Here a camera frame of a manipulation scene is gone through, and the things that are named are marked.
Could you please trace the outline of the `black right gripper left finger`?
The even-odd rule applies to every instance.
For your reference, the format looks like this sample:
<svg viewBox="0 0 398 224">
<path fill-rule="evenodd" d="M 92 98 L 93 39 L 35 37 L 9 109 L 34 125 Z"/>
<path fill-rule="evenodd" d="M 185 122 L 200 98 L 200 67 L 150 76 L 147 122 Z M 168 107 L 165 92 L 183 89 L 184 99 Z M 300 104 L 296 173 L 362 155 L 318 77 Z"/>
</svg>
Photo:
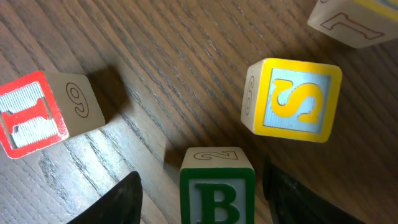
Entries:
<svg viewBox="0 0 398 224">
<path fill-rule="evenodd" d="M 69 223 L 140 224 L 142 198 L 140 175 L 132 171 Z"/>
</svg>

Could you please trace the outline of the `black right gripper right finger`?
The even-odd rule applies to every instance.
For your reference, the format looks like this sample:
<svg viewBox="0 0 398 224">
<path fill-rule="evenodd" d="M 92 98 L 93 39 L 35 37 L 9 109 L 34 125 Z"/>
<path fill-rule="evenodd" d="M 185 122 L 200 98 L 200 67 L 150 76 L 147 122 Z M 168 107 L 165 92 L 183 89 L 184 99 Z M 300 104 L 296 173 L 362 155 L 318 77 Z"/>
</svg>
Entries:
<svg viewBox="0 0 398 224">
<path fill-rule="evenodd" d="M 362 224 L 274 164 L 264 167 L 262 187 L 274 223 Z"/>
</svg>

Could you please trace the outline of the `green B block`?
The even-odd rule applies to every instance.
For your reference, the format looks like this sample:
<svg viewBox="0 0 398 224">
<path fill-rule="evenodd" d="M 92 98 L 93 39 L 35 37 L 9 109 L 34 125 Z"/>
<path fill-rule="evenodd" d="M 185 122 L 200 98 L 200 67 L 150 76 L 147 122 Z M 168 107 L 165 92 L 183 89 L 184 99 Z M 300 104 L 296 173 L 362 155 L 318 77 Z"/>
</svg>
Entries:
<svg viewBox="0 0 398 224">
<path fill-rule="evenodd" d="M 240 147 L 190 147 L 180 169 L 184 224 L 254 223 L 255 171 Z"/>
</svg>

